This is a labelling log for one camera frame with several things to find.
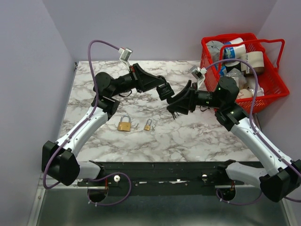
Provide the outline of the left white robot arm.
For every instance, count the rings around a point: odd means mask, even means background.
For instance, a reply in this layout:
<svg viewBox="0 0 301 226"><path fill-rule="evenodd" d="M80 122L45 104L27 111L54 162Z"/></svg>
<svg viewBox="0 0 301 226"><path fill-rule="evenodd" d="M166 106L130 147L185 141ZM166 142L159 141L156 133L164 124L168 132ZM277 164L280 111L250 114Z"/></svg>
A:
<svg viewBox="0 0 301 226"><path fill-rule="evenodd" d="M117 111L119 101L113 99L132 89L142 93L166 82L163 76L144 71L139 64L129 67L126 75L118 78L100 72L93 77L95 97L84 117L63 137L47 141L42 148L43 186L48 189L46 177L50 176L66 186L77 179L88 179L94 186L104 182L101 166L92 161L77 161L77 156L89 138Z"/></svg>

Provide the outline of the small brass padlock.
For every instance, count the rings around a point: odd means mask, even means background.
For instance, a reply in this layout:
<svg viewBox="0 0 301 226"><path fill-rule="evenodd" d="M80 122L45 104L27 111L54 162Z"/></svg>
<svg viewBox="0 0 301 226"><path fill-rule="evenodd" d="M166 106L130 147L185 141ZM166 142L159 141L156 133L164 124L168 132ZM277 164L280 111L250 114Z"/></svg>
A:
<svg viewBox="0 0 301 226"><path fill-rule="evenodd" d="M144 126L144 130L149 131L151 129L151 123L152 123L152 119L148 119Z"/></svg>

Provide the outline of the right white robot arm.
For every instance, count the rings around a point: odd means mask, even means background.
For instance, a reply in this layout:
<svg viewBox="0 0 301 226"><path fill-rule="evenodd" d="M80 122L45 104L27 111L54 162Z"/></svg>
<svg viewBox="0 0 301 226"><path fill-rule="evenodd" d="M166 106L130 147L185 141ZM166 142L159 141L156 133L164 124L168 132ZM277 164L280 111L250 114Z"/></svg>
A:
<svg viewBox="0 0 301 226"><path fill-rule="evenodd" d="M217 171L217 181L223 185L232 180L253 185L268 199L278 202L300 186L301 161L293 161L254 126L251 116L236 103L238 93L231 77L222 77L214 91L198 91L188 81L180 93L167 99L167 110L187 115L197 106L215 109L217 121L237 136L262 164L262 168L253 168L228 160Z"/></svg>

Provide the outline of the large brass padlock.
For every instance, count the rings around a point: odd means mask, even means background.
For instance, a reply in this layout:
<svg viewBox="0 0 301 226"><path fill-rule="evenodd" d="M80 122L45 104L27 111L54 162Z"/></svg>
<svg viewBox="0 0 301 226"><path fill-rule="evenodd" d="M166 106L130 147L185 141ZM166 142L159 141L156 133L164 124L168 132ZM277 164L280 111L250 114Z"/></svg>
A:
<svg viewBox="0 0 301 226"><path fill-rule="evenodd" d="M129 132L131 130L131 117L129 115L125 114L120 118L117 130L124 132Z"/></svg>

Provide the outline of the black padlock with keys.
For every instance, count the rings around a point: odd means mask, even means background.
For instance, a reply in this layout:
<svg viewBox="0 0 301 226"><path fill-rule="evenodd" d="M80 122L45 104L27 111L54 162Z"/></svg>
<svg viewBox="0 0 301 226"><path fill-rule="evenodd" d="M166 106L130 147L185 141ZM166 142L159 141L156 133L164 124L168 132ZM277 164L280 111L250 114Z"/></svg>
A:
<svg viewBox="0 0 301 226"><path fill-rule="evenodd" d="M164 101L174 95L174 91L171 88L171 85L169 82L166 81L166 79L163 76L158 76L158 78L162 79L164 81L163 84L156 87L156 91L159 95L159 98L161 101Z"/></svg>

